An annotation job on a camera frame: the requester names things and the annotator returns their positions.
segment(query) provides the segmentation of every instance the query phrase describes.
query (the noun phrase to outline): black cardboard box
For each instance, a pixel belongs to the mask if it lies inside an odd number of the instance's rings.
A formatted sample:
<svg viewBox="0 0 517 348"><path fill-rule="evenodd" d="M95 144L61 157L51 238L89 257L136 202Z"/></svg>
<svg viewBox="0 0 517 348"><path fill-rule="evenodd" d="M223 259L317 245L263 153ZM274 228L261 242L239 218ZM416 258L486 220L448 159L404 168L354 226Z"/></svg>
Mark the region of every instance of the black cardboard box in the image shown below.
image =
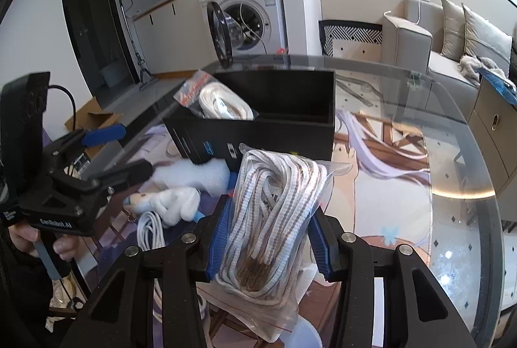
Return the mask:
<svg viewBox="0 0 517 348"><path fill-rule="evenodd" d="M330 160L334 140L333 71L254 70L214 74L259 113L254 121L201 119L179 106L165 125L194 163L224 158L239 171L239 144L313 160Z"/></svg>

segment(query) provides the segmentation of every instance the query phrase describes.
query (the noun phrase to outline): wooden cabinet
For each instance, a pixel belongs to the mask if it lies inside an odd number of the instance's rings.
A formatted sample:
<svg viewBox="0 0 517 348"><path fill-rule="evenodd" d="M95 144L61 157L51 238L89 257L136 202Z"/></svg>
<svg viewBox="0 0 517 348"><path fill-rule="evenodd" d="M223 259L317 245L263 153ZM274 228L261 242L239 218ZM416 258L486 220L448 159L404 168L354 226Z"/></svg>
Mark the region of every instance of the wooden cabinet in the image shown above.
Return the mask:
<svg viewBox="0 0 517 348"><path fill-rule="evenodd" d="M204 68L217 60L199 0L174 0L135 22L149 70L169 73Z"/></svg>
<svg viewBox="0 0 517 348"><path fill-rule="evenodd" d="M501 219L517 221L517 110L485 79L469 127L492 179Z"/></svg>

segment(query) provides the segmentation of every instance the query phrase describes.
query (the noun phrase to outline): cabinet handle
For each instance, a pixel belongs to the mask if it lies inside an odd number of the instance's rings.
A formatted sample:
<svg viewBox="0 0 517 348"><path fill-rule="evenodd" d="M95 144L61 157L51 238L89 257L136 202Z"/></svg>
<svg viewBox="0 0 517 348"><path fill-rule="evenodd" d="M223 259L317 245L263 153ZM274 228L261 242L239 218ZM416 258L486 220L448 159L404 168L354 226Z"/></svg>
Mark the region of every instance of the cabinet handle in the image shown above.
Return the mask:
<svg viewBox="0 0 517 348"><path fill-rule="evenodd" d="M499 123L499 115L494 115L494 120L492 121L492 131L495 131L498 123Z"/></svg>

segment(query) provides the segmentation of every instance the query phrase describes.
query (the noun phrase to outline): white rope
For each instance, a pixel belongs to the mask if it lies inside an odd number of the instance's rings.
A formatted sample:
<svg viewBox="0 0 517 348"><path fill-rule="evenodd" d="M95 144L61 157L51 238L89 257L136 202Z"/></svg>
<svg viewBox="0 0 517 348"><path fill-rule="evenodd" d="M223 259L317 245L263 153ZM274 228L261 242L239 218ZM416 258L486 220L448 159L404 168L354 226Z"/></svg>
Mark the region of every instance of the white rope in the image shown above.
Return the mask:
<svg viewBox="0 0 517 348"><path fill-rule="evenodd" d="M142 250L158 249L165 246L164 229L162 228L161 218L154 211L146 211L143 213L136 226L136 240L138 246ZM198 295L201 299L199 303L201 319L205 317L206 300ZM158 280L154 280L153 299L156 305L162 309L162 290ZM162 315L153 310L153 316L162 322Z"/></svg>
<svg viewBox="0 0 517 348"><path fill-rule="evenodd" d="M283 304L298 274L301 242L327 169L312 160L247 151L218 283L250 302Z"/></svg>
<svg viewBox="0 0 517 348"><path fill-rule="evenodd" d="M199 93L199 103L203 113L211 119L240 119L253 121L253 111L249 105L224 84L213 81Z"/></svg>

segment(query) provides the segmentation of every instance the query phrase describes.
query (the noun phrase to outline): throw pillow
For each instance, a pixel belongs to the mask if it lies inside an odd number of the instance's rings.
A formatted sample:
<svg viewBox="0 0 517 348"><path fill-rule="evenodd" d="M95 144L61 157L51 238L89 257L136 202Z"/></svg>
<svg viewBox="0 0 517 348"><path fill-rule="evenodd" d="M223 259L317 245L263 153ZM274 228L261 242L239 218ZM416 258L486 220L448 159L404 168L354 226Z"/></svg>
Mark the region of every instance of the throw pillow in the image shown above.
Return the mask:
<svg viewBox="0 0 517 348"><path fill-rule="evenodd" d="M510 68L512 37L463 4L465 13L465 53L493 60L506 75Z"/></svg>
<svg viewBox="0 0 517 348"><path fill-rule="evenodd" d="M463 8L441 0L444 9L444 47L441 55L459 62L465 50L465 13Z"/></svg>
<svg viewBox="0 0 517 348"><path fill-rule="evenodd" d="M512 39L512 50L510 53L510 72L508 78L517 84L517 43Z"/></svg>

